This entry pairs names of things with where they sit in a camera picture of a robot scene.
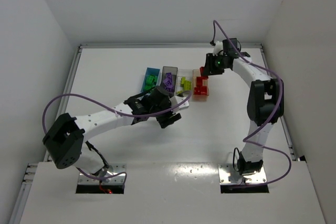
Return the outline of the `red flower lego brick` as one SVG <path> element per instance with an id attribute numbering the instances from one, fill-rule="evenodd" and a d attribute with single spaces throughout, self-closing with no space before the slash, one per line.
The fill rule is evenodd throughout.
<path id="1" fill-rule="evenodd" d="M 193 93 L 194 95 L 209 95 L 208 91 L 208 77 L 204 76 L 197 76 L 194 79 L 194 84 L 193 84 Z"/>

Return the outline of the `purple butterfly lego brick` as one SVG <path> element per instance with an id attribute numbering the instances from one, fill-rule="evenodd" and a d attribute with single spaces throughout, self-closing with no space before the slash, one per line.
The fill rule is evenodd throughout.
<path id="1" fill-rule="evenodd" d="M 174 90 L 175 90 L 174 85 L 171 82 L 165 82 L 164 83 L 164 88 L 168 92 L 174 92 Z"/>

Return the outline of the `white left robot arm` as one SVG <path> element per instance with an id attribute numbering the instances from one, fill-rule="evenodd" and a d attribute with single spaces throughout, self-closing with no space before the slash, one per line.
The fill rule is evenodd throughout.
<path id="1" fill-rule="evenodd" d="M 46 131 L 43 145 L 58 169 L 74 166 L 89 178 L 109 179 L 110 165 L 90 139 L 122 126 L 145 122 L 150 117 L 156 118 L 164 129 L 181 119 L 179 111 L 188 106 L 181 95 L 173 96 L 163 87 L 155 86 L 97 113 L 61 114 Z"/>

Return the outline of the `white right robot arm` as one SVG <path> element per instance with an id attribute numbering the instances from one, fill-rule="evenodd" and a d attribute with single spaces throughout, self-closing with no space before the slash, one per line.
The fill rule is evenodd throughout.
<path id="1" fill-rule="evenodd" d="M 239 75 L 249 87 L 247 114 L 250 128 L 239 151 L 234 168 L 240 175 L 259 172 L 263 166 L 263 151 L 272 126 L 283 116 L 283 82 L 266 74 L 266 69 L 255 63 L 238 47 L 238 40 L 214 41 L 213 52 L 206 54 L 202 76 L 220 75 L 230 69 Z"/>

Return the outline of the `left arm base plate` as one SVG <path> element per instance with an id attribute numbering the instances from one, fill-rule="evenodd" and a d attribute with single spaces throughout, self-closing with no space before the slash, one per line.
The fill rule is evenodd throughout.
<path id="1" fill-rule="evenodd" d="M 109 168 L 104 168 L 97 175 L 90 174 L 85 170 L 79 169 L 78 186 L 90 186 L 99 188 L 116 187 L 123 189 L 127 179 L 126 164 L 110 164 Z"/>

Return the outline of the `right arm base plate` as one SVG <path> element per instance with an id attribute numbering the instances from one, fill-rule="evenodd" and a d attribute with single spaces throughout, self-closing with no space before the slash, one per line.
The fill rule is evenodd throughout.
<path id="1" fill-rule="evenodd" d="M 264 166 L 259 172 L 240 175 L 232 163 L 218 164 L 219 183 L 221 186 L 259 185 L 267 182 Z"/>

